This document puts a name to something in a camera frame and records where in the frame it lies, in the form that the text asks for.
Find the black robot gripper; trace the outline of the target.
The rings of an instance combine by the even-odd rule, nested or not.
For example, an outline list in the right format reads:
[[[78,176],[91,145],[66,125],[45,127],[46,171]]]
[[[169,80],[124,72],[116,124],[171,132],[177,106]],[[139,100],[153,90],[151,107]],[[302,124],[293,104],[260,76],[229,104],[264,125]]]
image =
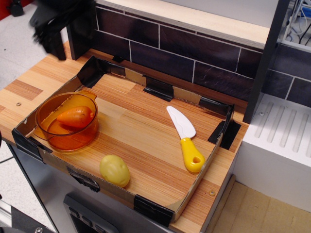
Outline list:
[[[88,15],[96,5],[94,0],[36,0],[36,10],[29,24],[34,28],[34,41],[39,43],[46,53],[59,61],[65,61],[62,29],[77,22],[86,24]]]

